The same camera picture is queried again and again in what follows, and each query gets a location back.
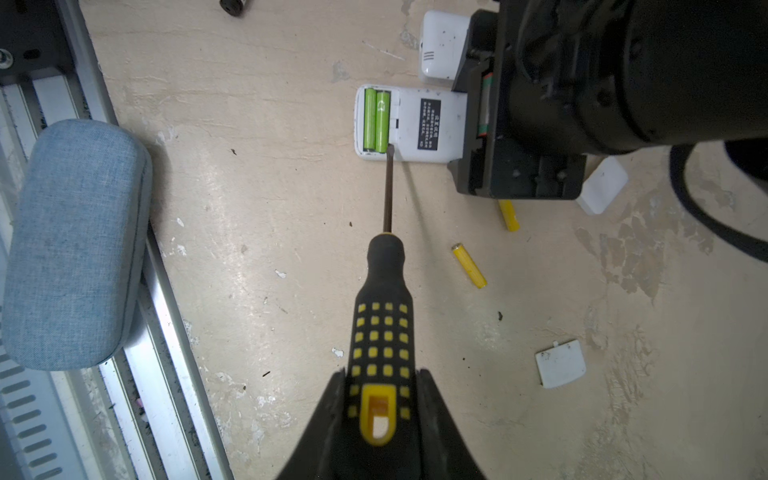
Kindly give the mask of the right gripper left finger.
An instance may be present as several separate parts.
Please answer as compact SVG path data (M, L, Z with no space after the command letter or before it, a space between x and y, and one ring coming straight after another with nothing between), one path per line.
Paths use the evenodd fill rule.
M277 479L334 479L332 450L343 417L345 370L334 372Z

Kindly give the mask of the black yellow screwdriver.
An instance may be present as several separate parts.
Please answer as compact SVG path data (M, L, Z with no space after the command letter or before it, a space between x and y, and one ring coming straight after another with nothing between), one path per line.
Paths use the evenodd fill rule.
M355 298L351 358L333 470L339 479L418 479L413 300L403 242L392 232L394 146L386 149L383 231L367 251Z

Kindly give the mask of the red remote control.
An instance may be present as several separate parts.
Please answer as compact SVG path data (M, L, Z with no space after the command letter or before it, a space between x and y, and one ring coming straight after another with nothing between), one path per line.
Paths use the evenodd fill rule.
M391 93L389 145L394 146L395 160L447 164L462 157L467 123L465 93L367 84L358 88L354 106L354 150L361 159L386 159L386 152L363 150L367 88Z

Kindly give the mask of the white remote control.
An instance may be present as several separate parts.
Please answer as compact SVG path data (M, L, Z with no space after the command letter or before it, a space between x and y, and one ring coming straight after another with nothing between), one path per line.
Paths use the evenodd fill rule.
M419 42L419 78L427 84L450 88L456 78L470 18L429 10Z

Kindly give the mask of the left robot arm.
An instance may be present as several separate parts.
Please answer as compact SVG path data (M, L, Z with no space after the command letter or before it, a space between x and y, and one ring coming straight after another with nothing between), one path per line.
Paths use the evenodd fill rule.
M767 184L763 1L503 1L469 22L453 88L467 97L458 192L573 200L588 155L670 150L675 195L718 238L757 259L764 240L708 215L685 181L720 141Z

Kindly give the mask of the red remote battery cover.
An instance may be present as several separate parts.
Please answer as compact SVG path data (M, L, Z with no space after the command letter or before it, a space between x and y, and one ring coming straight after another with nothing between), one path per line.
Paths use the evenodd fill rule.
M577 339L554 342L551 348L535 354L541 385L553 389L580 379L586 374L586 363Z

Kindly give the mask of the yellow battery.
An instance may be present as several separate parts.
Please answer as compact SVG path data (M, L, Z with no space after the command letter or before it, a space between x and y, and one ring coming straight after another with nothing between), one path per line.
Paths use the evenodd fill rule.
M517 219L516 210L510 200L499 200L499 209L502 214L506 229L509 232L516 232L520 229L520 223Z
M485 288L487 280L465 246L462 243L457 243L452 247L452 252L472 284L478 289Z

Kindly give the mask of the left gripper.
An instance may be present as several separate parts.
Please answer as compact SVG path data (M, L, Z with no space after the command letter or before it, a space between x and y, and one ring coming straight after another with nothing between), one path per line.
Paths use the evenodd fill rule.
M516 65L526 1L502 1L470 18L452 90L467 96L464 141L448 169L464 195L503 200L574 200L586 158L555 150L546 119L548 89Z

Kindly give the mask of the white battery cover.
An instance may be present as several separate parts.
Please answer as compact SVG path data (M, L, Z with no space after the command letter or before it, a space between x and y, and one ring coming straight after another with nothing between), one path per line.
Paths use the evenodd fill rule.
M587 215L600 215L616 199L628 180L628 173L618 159L607 157L583 182L576 202Z

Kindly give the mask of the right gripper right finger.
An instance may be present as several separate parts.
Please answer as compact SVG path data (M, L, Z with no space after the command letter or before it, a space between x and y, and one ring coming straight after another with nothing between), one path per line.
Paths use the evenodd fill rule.
M427 369L416 375L422 479L485 479Z

